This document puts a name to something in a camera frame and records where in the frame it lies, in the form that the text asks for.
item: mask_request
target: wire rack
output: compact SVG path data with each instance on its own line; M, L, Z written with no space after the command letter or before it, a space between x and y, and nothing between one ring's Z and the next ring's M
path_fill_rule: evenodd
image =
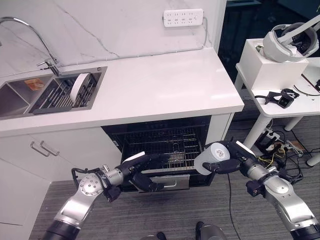
M156 164L144 173L193 170L194 159L202 152L196 128L193 127L129 133L125 141L125 157L142 151L146 154L170 155L167 163Z
M43 100L39 109L46 108L63 108L73 107L80 108L86 107L92 93L95 90L97 82L95 78L90 74L89 81L86 85L82 85L75 102L70 98L71 89L76 81L77 77L66 77L61 80L57 87L52 88L48 96Z

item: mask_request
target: white marble wall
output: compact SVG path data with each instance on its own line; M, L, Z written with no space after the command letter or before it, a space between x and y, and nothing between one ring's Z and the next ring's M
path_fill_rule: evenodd
M32 25L61 66L200 48L202 26L165 28L163 11L202 8L206 47L219 46L226 0L0 0L0 17ZM39 69L48 57L37 36L15 22L0 25L0 77Z

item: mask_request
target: white box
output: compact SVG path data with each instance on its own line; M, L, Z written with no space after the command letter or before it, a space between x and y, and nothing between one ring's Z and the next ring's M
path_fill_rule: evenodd
M263 38L247 39L239 66L245 77L246 87L252 90L292 88L308 65L303 59L298 62L275 62L266 59L256 50L263 45Z

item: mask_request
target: kitchen counter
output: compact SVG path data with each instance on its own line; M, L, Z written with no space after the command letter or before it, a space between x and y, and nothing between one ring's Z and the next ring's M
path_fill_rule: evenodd
M213 48L101 61L62 72L107 66L89 110L0 120L0 137L240 112L244 103ZM49 73L39 70L0 83Z

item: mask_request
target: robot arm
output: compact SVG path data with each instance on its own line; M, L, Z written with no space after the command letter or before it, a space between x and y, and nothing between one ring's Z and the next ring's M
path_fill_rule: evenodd
M168 158L168 155L145 155L144 152L140 152L126 159L113 170L109 170L106 165L94 169L94 173L80 181L76 193L66 201L54 217L53 223L46 230L42 239L75 240L96 198L103 193L108 202L114 201L121 193L118 186L123 181L131 181L146 192L161 190L164 185L152 182L141 173L141 170L149 164L166 162Z
M227 149L230 159L219 161L215 152L222 147L208 147L205 151L211 151L212 158L202 163L204 169L217 174L240 170L244 176L251 179L246 184L248 193L253 197L262 194L275 207L294 240L320 239L318 220L306 203L296 195L291 183L283 179L275 167L265 169L258 163L254 153L238 141L221 141L218 144Z

